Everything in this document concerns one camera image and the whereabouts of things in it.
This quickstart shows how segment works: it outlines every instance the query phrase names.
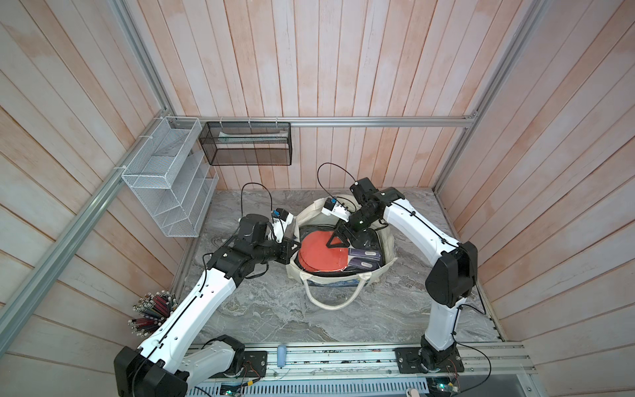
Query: wood panel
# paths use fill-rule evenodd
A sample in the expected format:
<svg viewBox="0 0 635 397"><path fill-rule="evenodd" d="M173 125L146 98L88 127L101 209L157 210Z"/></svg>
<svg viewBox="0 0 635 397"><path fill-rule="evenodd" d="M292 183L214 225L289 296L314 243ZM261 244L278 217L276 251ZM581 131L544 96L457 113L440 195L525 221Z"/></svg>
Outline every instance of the wood panel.
<svg viewBox="0 0 635 397"><path fill-rule="evenodd" d="M0 360L0 383L9 396L39 396L54 391L65 396L106 397L117 389L115 376L110 373L14 354L5 354Z"/></svg>
<svg viewBox="0 0 635 397"><path fill-rule="evenodd" d="M105 2L0 4L2 305L159 111L125 35ZM132 305L170 286L181 243L123 190L0 358L3 392L111 395Z"/></svg>
<svg viewBox="0 0 635 397"><path fill-rule="evenodd" d="M439 192L551 396L635 386L634 23L631 0L552 3Z"/></svg>
<svg viewBox="0 0 635 397"><path fill-rule="evenodd" d="M206 13L203 0L126 1L177 112L228 117L468 114L531 3L207 0ZM200 106L201 90L215 109ZM457 138L456 128L301 128L286 169L219 168L228 189L314 189L327 161L377 186L429 187ZM321 172L327 188L349 184L337 167Z"/></svg>

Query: wire basket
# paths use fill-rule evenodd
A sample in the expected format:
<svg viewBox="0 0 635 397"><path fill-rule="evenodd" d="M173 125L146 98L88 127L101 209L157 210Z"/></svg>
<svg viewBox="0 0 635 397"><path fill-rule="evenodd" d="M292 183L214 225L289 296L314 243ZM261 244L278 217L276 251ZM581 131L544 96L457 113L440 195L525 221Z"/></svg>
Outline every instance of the wire basket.
<svg viewBox="0 0 635 397"><path fill-rule="evenodd" d="M189 154L200 133L196 118L163 119L123 174L167 237L198 237L218 183L204 152Z"/></svg>
<svg viewBox="0 0 635 397"><path fill-rule="evenodd" d="M164 118L126 167L124 181L138 189L172 187L201 129L198 118Z"/></svg>
<svg viewBox="0 0 635 397"><path fill-rule="evenodd" d="M291 165L291 124L209 121L201 146L211 165Z"/></svg>

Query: canvas bag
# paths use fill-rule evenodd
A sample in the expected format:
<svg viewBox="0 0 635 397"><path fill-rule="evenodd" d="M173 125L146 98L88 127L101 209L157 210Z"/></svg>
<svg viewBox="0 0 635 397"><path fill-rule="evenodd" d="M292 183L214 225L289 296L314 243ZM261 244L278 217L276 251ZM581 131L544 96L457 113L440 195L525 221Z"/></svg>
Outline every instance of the canvas bag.
<svg viewBox="0 0 635 397"><path fill-rule="evenodd" d="M347 195L347 194L342 194L340 195L340 197L343 197L345 199L344 200L345 203L346 203L346 200L350 200L353 203L355 203L357 208L360 207L358 202L355 200L355 197ZM295 227L293 230L293 235L296 240L300 240L300 226L307 226L307 225L335 226L339 218L333 215L329 216L322 213L322 207L324 206L324 202L326 201L326 199L327 198L321 198L321 199L315 200L313 204L305 208L304 211L300 212L295 217ZM375 221L374 223L372 223L371 226L373 229L378 229L382 225L379 223L379 221ZM307 273L301 268L299 268L299 266L296 265L295 257L298 255L298 253L296 252L291 257L291 262L288 265L286 265L286 274L289 278L293 278L297 280L299 283L304 285L304 289L307 292L307 296L309 297L309 300L314 305L326 310L339 310L351 304L351 302L355 300L355 298L357 298L357 296L359 295L359 293L361 292L362 288L365 285L367 285L368 283L378 283L379 277L383 273L386 273L388 269L390 268L390 266L392 266L392 264L395 263L395 261L397 260L397 257L395 256L395 251L394 251L394 236L391 233L391 228L386 227L384 229L377 231L377 236L379 237L379 242L381 243L383 251L384 251L383 254L384 254L385 264L375 271L357 273L357 274L352 274L350 276L342 276L342 277L320 277L311 273ZM331 305L327 305L318 301L311 294L311 290L309 289L309 286L331 286L331 287L357 286L357 288L355 288L355 292L344 303L331 306Z"/></svg>

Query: marble floor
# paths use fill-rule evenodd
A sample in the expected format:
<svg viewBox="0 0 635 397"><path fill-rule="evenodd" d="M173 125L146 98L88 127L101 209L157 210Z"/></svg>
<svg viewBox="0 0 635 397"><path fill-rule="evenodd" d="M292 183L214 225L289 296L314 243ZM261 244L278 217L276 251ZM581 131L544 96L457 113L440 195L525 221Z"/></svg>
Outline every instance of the marble floor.
<svg viewBox="0 0 635 397"><path fill-rule="evenodd" d="M428 189L402 189L421 214L450 234L436 198ZM272 191L274 208L298 214L323 191ZM244 212L269 215L266 191L245 191ZM185 278L183 296L189 293L203 271L202 256L213 252L233 232L240 217L240 192L218 191L201 231L196 254ZM312 304L304 287L287 278L284 265L271 262L262 277L245 280L217 309L195 343L226 333L244 343L259 342L381 342L418 343L428 324L431 298L425 278L431 270L418 248L393 228L397 262L377 284L364 287L357 299L338 311ZM256 271L264 270L258 265ZM338 304L354 288L312 287L317 299ZM478 296L468 303L482 308ZM493 322L471 309L463 310L457 325L458 341L496 341Z"/></svg>

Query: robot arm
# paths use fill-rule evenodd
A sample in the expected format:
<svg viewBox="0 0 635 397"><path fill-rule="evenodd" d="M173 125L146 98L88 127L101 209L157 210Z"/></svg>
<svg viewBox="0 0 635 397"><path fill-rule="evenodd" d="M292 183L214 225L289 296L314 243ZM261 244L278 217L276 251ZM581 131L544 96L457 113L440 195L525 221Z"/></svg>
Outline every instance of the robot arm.
<svg viewBox="0 0 635 397"><path fill-rule="evenodd" d="M442 363L448 357L458 354L454 326L461 305L476 285L476 247L470 242L461 244L445 234L393 187L379 191L368 178L363 178L351 186L351 192L361 208L347 220L340 217L336 226L340 239L347 239L355 246L364 241L360 238L364 231L383 218L405 234L433 264L425 280L425 289L434 301L430 322L422 337L420 366L423 372L443 368Z"/></svg>
<svg viewBox="0 0 635 397"><path fill-rule="evenodd" d="M361 236L374 221L385 219L434 264L425 281L434 302L422 338L422 370L437 368L454 354L452 331L459 307L476 284L476 248L459 243L431 224L395 188L379 191L363 178L351 191L361 205L354 213L340 208L335 199L327 200L324 206L324 213L340 219L334 236L355 248L365 248L359 246L367 241ZM239 372L244 345L226 335L206 349L185 354L218 306L244 279L260 275L249 276L256 264L268 266L270 260L288 264L299 249L299 243L284 237L293 215L279 208L272 215L272 224L262 215L243 217L237 234L212 254L196 286L159 330L136 351L124 347L119 352L115 376L120 396L183 396L215 373Z"/></svg>
<svg viewBox="0 0 635 397"><path fill-rule="evenodd" d="M267 264L267 268L270 260L288 264L299 249L297 242L284 237L293 215L278 208L272 218L273 224L262 215L243 217L237 233L211 255L177 310L136 351L124 347L119 352L114 365L120 396L184 396L215 373L240 372L244 345L226 335L205 349L185 354L214 311L243 280L264 274L249 276L256 264Z"/></svg>

